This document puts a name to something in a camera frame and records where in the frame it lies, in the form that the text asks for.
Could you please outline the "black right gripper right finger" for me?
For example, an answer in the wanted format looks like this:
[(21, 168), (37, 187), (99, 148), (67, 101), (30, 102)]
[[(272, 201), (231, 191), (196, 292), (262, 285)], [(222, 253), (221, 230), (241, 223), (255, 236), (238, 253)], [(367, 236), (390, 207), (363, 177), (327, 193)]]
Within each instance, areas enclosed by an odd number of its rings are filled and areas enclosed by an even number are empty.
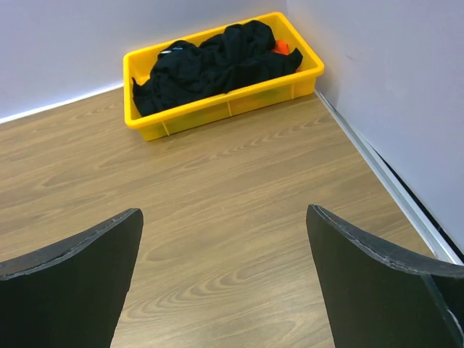
[(325, 208), (307, 234), (336, 347), (462, 347), (463, 266), (368, 233)]

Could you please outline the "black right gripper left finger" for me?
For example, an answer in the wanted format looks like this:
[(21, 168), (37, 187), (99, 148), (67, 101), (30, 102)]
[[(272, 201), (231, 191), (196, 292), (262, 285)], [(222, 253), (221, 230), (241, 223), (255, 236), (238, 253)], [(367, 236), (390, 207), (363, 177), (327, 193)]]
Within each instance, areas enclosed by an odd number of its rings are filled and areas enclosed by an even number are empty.
[(2, 347), (110, 347), (138, 256), (131, 208), (1, 263)]

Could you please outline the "black t-shirt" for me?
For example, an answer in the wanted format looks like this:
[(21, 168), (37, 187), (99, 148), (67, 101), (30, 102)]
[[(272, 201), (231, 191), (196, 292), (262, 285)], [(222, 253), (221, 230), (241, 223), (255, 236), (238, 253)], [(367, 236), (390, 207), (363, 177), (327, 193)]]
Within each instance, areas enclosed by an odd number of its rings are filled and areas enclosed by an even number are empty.
[(133, 85), (133, 101), (146, 117), (295, 73), (302, 53), (275, 47), (270, 26), (258, 20), (229, 25), (199, 45), (176, 41), (158, 55), (148, 81)]

